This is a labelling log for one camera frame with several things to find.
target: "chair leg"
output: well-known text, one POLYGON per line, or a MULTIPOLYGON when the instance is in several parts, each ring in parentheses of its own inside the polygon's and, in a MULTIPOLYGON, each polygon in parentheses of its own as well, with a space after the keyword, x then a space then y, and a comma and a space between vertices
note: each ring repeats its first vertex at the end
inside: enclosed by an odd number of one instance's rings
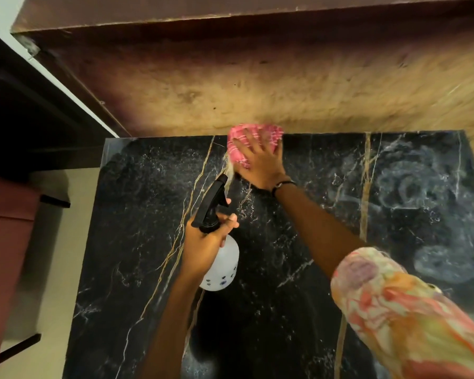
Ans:
POLYGON ((65 209, 70 208, 70 202, 59 200, 58 198, 53 198, 45 194, 40 196, 40 202, 49 203, 50 205, 63 207, 65 209))
POLYGON ((14 355, 19 354, 21 351, 26 350, 28 347, 33 346, 35 343, 38 343, 40 340, 41 334, 32 335, 30 338, 25 339, 22 342, 8 348, 5 351, 0 353, 0 363, 4 362, 8 358, 13 357, 14 355))

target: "sleeve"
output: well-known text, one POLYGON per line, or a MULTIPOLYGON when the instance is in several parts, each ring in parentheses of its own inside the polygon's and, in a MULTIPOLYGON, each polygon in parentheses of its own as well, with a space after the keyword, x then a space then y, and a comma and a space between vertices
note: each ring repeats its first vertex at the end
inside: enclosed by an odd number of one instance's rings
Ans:
POLYGON ((394 377, 474 379, 474 321, 385 253, 347 255, 331 288, 348 324, 394 377))

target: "black spray trigger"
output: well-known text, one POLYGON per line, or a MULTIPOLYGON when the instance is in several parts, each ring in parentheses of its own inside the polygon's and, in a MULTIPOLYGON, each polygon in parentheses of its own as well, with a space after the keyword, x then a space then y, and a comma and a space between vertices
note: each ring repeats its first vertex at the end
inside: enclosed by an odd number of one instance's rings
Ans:
POLYGON ((199 228, 200 231, 205 234, 213 232, 220 227, 216 209, 218 205, 228 207, 225 196, 225 184, 227 180, 228 177, 225 174, 221 174, 216 178, 202 199, 196 211, 195 218, 191 223, 193 227, 199 228))

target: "bottle body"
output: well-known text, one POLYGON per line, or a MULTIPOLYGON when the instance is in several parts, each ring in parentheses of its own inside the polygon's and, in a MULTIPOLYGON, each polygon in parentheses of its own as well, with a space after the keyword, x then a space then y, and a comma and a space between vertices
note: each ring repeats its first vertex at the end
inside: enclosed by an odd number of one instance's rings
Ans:
POLYGON ((235 279, 239 262, 239 246, 230 236, 226 236, 225 246, 219 249, 211 268, 204 276, 200 287, 207 291, 219 291, 235 279))

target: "bracelet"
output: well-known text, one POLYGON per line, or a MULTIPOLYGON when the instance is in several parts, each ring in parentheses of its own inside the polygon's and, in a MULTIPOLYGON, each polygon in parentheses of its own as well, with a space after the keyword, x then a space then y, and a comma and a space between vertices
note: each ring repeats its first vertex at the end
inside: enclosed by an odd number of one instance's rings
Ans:
POLYGON ((285 185, 285 184, 288 184, 288 183, 291 183, 291 184, 297 186, 296 183, 294 183, 293 181, 290 181, 290 180, 289 180, 289 181, 280 182, 280 183, 276 184, 276 186, 274 186, 274 187, 272 188, 272 191, 270 192, 270 193, 272 194, 272 197, 275 198, 275 192, 276 192, 281 186, 283 186, 283 185, 285 185))

